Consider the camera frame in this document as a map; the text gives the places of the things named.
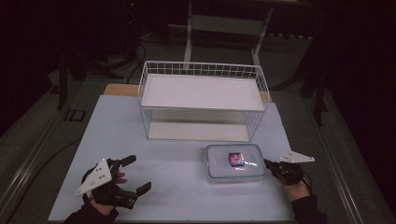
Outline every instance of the plastic container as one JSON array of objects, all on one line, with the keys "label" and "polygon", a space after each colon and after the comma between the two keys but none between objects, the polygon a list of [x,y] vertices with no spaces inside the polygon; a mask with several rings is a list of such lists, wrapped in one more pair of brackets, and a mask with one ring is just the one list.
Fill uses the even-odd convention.
[{"label": "plastic container", "polygon": [[209,145],[207,172],[211,183],[240,183],[266,176],[262,152],[255,144]]}]

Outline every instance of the white wire basket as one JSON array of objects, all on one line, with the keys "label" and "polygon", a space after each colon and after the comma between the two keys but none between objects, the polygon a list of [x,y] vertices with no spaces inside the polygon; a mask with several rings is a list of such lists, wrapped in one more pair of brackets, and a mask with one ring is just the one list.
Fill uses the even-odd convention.
[{"label": "white wire basket", "polygon": [[147,61],[138,102],[147,138],[249,142],[271,97],[259,66]]}]

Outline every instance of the white table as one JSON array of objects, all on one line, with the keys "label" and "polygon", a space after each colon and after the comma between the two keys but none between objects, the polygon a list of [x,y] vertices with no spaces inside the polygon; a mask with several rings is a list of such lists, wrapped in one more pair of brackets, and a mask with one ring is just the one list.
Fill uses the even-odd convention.
[{"label": "white table", "polygon": [[[278,161],[290,150],[275,104],[270,104],[251,143],[264,158]],[[291,221],[284,190],[268,172],[263,180],[243,184],[211,185],[207,181],[205,148],[208,141],[148,140],[137,98],[102,95],[49,215],[65,220],[83,204],[75,193],[83,175],[99,160],[137,161],[122,168],[129,191],[151,181],[152,189],[133,210],[118,208],[125,222],[265,222]]]}]

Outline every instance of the hand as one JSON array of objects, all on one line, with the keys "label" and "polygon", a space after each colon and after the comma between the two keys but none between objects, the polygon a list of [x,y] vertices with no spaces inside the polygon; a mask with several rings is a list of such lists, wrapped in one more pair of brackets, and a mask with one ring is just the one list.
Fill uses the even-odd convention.
[{"label": "hand", "polygon": [[[125,173],[122,173],[120,172],[120,170],[118,170],[116,183],[117,184],[126,183],[128,179],[125,179],[124,177],[125,177]],[[96,208],[96,210],[98,210],[104,216],[109,216],[111,211],[113,211],[116,208],[116,206],[113,205],[103,205],[97,203],[96,200],[93,198],[92,194],[90,195],[90,203],[94,208]]]},{"label": "hand", "polygon": [[283,185],[283,188],[288,194],[290,202],[306,196],[310,196],[308,186],[303,181],[300,181],[298,184],[295,185]]}]

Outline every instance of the dark background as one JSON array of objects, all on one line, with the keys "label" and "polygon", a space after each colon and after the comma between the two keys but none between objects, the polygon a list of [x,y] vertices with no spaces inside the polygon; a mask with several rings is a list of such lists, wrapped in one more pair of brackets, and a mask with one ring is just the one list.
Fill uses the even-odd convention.
[{"label": "dark background", "polygon": [[[105,0],[97,2],[103,6],[108,4]],[[159,35],[166,36],[169,22],[185,23],[187,1],[143,2],[136,2],[140,14],[137,18]],[[201,2],[204,3],[198,10],[202,12],[229,13],[221,11],[224,2]],[[330,9],[323,4],[331,5]],[[50,89],[47,74],[58,67],[62,36],[66,35],[73,40],[74,46],[93,58],[103,59],[106,50],[114,47],[117,40],[107,39],[103,30],[97,27],[120,28],[123,17],[117,11],[120,6],[103,6],[99,9],[112,10],[102,11],[101,20],[95,20],[98,18],[93,12],[99,9],[92,8],[89,1],[0,1],[0,135]],[[234,10],[233,14],[240,17],[262,16],[261,10],[254,8],[254,4],[239,7],[232,2],[228,10]],[[332,91],[334,101],[394,214],[395,10],[392,1],[311,1],[302,6],[275,4],[268,28],[268,34],[282,34],[285,38],[290,35],[314,37],[301,70],[315,71],[315,75],[309,77],[315,80],[321,68],[328,67],[326,87]],[[123,35],[122,29],[112,31]]]}]

